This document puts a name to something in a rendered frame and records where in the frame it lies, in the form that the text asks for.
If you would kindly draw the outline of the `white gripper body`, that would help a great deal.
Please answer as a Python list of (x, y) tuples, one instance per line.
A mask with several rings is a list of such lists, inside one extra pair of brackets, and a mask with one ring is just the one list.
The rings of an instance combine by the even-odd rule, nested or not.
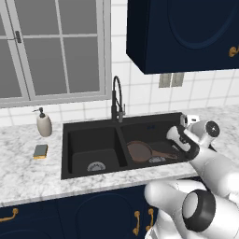
[(166, 138), (175, 142), (185, 143), (186, 138), (184, 134), (185, 128), (182, 125), (173, 126), (166, 134)]

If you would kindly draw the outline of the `metal sink drain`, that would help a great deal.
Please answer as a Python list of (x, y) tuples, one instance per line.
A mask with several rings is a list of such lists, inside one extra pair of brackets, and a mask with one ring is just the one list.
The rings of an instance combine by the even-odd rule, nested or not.
[(166, 162), (166, 159), (164, 157), (160, 157), (160, 156), (154, 156), (151, 157), (148, 162), (150, 163), (156, 163), (156, 162)]
[(88, 165), (88, 172), (96, 172), (105, 170), (105, 165), (102, 162), (92, 162)]

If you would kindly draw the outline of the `black double sink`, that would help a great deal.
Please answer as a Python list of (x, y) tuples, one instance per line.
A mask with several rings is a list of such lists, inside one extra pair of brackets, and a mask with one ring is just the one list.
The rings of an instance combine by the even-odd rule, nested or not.
[[(66, 123), (63, 126), (62, 178), (184, 162), (184, 153), (166, 139), (168, 130), (180, 123), (180, 117), (177, 112), (125, 118), (122, 123), (112, 119)], [(154, 150), (176, 154), (177, 159), (156, 163), (134, 162), (127, 148), (131, 141), (142, 141)], [(88, 172), (88, 165), (92, 162), (102, 162), (105, 170)]]

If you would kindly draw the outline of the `grey and yellow sponge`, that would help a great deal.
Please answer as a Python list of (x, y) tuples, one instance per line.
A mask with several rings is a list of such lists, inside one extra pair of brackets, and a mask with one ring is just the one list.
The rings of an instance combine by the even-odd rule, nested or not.
[(35, 159), (45, 159), (48, 153), (47, 145), (37, 145), (33, 157)]

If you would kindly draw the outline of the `black spring tap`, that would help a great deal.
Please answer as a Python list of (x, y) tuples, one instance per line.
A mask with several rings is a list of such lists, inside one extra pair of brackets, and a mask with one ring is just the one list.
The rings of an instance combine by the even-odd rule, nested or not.
[(111, 105), (111, 119), (122, 123), (125, 116), (125, 104), (122, 102), (122, 90), (120, 85), (120, 78), (114, 76), (112, 89), (112, 105)]

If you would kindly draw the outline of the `navy base cupboard door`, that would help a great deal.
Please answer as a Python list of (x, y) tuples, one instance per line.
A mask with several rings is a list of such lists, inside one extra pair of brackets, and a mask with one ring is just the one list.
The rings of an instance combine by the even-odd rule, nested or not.
[[(59, 199), (57, 207), (65, 239), (144, 239), (144, 186)], [(140, 230), (134, 211), (140, 211)]]
[[(147, 232), (146, 231), (146, 215), (147, 215), (147, 209), (149, 207), (154, 208), (154, 225)], [(157, 203), (155, 200), (145, 201), (145, 215), (144, 215), (144, 224), (143, 224), (145, 239), (159, 239), (158, 213), (159, 213), (159, 208), (157, 207)]]

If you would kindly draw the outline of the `beige soap dispenser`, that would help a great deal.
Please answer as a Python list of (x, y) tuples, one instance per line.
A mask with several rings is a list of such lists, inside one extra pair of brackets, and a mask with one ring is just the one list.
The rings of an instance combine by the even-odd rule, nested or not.
[(36, 117), (36, 126), (40, 135), (43, 137), (51, 136), (52, 134), (52, 123), (50, 117), (44, 113), (42, 107), (38, 108), (39, 115)]

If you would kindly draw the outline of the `grey framed window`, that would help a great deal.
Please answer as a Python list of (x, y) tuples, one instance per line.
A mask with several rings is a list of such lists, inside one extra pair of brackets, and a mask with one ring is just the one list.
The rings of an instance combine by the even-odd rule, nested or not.
[(110, 4), (0, 0), (0, 107), (108, 99)]

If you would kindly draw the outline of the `navy base cupboard front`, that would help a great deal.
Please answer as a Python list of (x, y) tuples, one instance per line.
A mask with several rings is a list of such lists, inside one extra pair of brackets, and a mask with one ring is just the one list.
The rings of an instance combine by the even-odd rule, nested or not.
[(0, 207), (0, 239), (64, 239), (55, 201)]

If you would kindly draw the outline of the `grey wall socket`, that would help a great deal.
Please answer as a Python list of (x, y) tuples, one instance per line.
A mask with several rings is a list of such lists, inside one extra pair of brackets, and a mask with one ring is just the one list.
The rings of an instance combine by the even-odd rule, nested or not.
[(159, 87), (160, 88), (169, 88), (171, 84), (171, 73), (164, 73), (160, 74), (160, 82), (159, 82)]
[(184, 80), (184, 72), (179, 72), (179, 73), (173, 73), (173, 78), (172, 78), (172, 87), (181, 87), (183, 85), (183, 80)]

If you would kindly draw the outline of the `navy wall cupboard door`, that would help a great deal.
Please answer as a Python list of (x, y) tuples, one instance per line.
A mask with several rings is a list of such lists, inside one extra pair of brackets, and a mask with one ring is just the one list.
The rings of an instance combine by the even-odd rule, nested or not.
[(144, 74), (238, 69), (239, 0), (128, 0), (126, 53)]

